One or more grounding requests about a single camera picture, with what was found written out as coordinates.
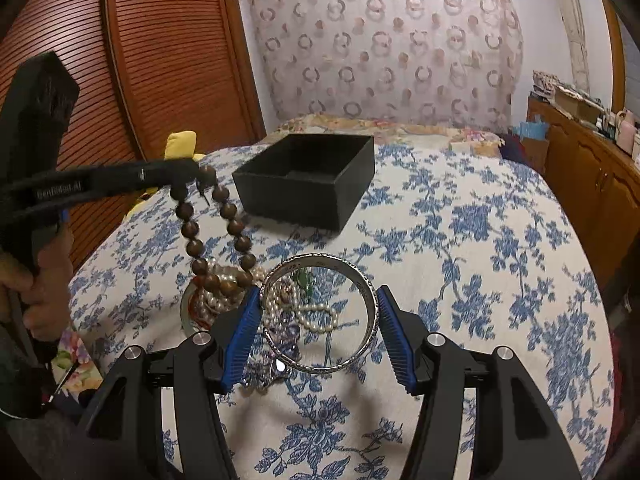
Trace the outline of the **person's left hand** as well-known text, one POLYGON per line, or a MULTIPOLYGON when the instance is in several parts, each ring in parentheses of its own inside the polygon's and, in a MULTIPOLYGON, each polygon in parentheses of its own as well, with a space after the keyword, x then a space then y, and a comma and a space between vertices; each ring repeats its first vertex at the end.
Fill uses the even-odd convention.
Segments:
POLYGON ((25 327, 35 340, 54 341, 70 324, 70 261, 74 237, 67 223, 44 246, 37 258, 38 275, 34 278, 10 255, 1 255, 1 322, 11 321, 8 292, 18 292, 27 309, 25 327))

